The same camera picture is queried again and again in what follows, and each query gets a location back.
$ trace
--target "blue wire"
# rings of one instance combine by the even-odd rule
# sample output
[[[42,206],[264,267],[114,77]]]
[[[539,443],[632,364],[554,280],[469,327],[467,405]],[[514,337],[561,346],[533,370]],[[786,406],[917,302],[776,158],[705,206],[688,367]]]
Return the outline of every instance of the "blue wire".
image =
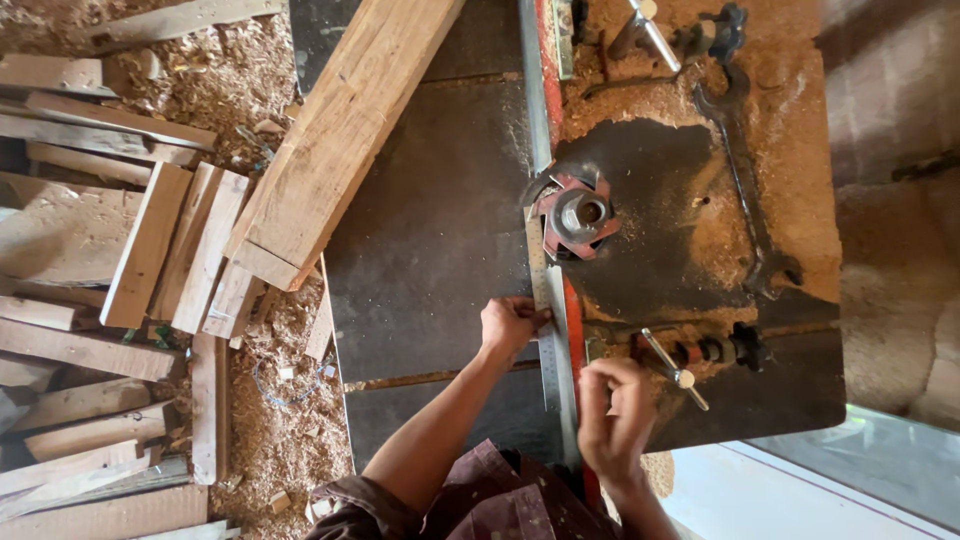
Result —
[[[268,393],[263,389],[263,387],[260,386],[260,364],[262,364],[262,363],[263,363],[263,360],[265,360],[265,359],[267,359],[267,358],[266,358],[266,357],[260,358],[260,359],[256,362],[256,365],[253,366],[253,382],[256,382],[256,389],[260,391],[260,394],[262,394],[264,398],[267,398],[268,400],[270,400],[271,402],[273,402],[273,403],[275,403],[275,404],[277,404],[277,405],[290,406],[290,405],[295,404],[296,402],[302,401],[303,398],[305,398],[305,397],[309,396],[310,394],[312,394],[317,388],[320,388],[320,385],[321,385],[321,384],[323,384],[323,382],[320,380],[320,372],[321,372],[326,366],[323,365],[323,364],[321,364],[320,369],[318,369],[316,372],[314,372],[314,375],[317,377],[317,383],[314,384],[312,388],[310,388],[310,389],[307,390],[306,392],[303,392],[302,394],[300,394],[299,396],[297,396],[296,398],[294,398],[293,400],[291,400],[291,401],[289,401],[289,402],[285,402],[285,401],[283,401],[283,400],[281,400],[281,399],[275,398],[275,397],[271,396],[270,394],[268,394]]]

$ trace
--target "wood grain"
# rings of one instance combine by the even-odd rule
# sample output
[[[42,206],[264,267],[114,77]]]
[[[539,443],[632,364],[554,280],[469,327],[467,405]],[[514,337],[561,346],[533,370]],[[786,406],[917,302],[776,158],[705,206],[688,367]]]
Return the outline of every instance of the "wood grain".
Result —
[[[143,199],[140,193],[0,172],[26,208],[0,221],[0,274],[45,284],[106,284]]]
[[[175,377],[182,354],[123,345],[98,334],[59,331],[0,319],[0,351],[39,356],[142,380]]]
[[[300,287],[462,6],[360,4],[237,222],[226,256],[284,290]],[[245,252],[244,245],[260,251]],[[267,255],[276,265],[265,262]]]
[[[265,292],[262,280],[239,265],[228,264],[206,312],[203,332],[224,339],[243,334],[253,301]]]
[[[0,500],[0,522],[42,510],[61,501],[82,495],[87,491],[110,485],[118,480],[145,471],[160,462],[161,451],[161,447],[154,446],[145,450],[144,456],[139,459],[78,473],[45,483],[31,490],[10,495]]]
[[[213,485],[229,466],[230,412],[227,341],[198,333],[193,355],[193,479]]]
[[[213,152],[217,134],[45,92],[27,98],[27,109],[65,122],[139,134],[151,140]]]
[[[140,328],[143,323],[191,176],[169,163],[154,167],[100,312],[102,325]]]
[[[317,309],[317,315],[313,319],[310,337],[307,338],[306,349],[303,351],[317,360],[323,360],[326,357],[326,350],[333,337],[333,306],[330,305],[330,289],[329,282],[326,280],[326,264],[323,256],[320,257],[320,262],[324,275],[324,297],[320,300],[320,308]]]
[[[180,302],[170,323],[175,329],[197,333],[204,323],[213,288],[226,260],[221,254],[230,229],[236,223],[247,198],[250,185],[247,177],[225,172],[213,197],[204,232],[197,246],[197,255],[187,274]]]
[[[0,61],[0,85],[116,97],[104,86],[104,66],[98,59],[7,53]]]
[[[0,524],[9,540],[127,540],[206,523],[207,487],[186,485],[101,503],[40,512]]]
[[[10,431],[33,430],[113,414],[150,404],[142,380],[118,379],[37,396],[36,404]]]
[[[213,205],[213,197],[217,194],[217,187],[224,177],[224,172],[224,169],[209,163],[202,162],[197,165],[183,212],[180,213],[174,241],[170,244],[154,298],[147,310],[151,319],[169,321],[174,318],[187,275],[197,255],[197,247],[204,233],[210,206]]]
[[[143,457],[143,446],[136,440],[119,442],[79,454],[0,474],[0,496],[57,481],[79,473],[111,467]]]
[[[0,317],[63,331],[100,327],[97,309],[81,304],[49,304],[14,296],[0,296]]]
[[[95,174],[101,178],[122,180],[134,185],[147,185],[153,172],[150,167],[112,160],[69,148],[51,146],[42,142],[27,142],[27,158],[52,163],[75,171]]]
[[[176,426],[172,401],[161,402],[116,416],[93,420],[27,437],[24,443],[38,462],[86,452],[130,439],[146,442]]]
[[[283,11],[284,0],[195,0],[105,22],[82,30],[100,53],[186,36],[214,24],[229,24]]]

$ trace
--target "wood chip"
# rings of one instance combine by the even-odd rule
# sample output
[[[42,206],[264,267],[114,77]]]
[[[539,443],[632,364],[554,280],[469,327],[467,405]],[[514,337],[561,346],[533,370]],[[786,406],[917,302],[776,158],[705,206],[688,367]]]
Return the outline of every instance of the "wood chip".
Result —
[[[275,514],[278,514],[283,510],[286,510],[287,506],[289,505],[290,505],[290,498],[287,497],[286,491],[281,491],[270,498],[270,506],[273,507]]]
[[[253,126],[253,132],[258,134],[282,134],[283,127],[270,118],[267,118],[266,120],[260,120],[257,122],[257,124]]]

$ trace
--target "wrench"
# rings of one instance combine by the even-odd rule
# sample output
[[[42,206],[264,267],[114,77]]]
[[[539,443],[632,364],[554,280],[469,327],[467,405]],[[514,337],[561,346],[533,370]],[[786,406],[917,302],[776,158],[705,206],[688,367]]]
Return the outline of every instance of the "wrench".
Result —
[[[792,283],[801,285],[804,282],[803,269],[795,258],[784,254],[774,245],[767,230],[766,215],[760,206],[754,162],[741,123],[743,105],[750,93],[750,77],[732,62],[724,64],[724,71],[730,82],[727,93],[714,95],[700,82],[693,89],[693,102],[700,114],[720,128],[730,158],[733,181],[746,217],[747,235],[754,248],[754,265],[744,286],[749,291],[776,300],[781,287],[772,283],[774,276],[782,273]]]

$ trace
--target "wood offcut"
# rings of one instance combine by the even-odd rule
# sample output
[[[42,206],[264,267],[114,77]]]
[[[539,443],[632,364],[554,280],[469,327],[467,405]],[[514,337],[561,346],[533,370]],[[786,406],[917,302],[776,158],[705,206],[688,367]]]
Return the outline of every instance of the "wood offcut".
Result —
[[[191,176],[169,163],[154,167],[100,312],[102,325],[140,328],[143,323]]]

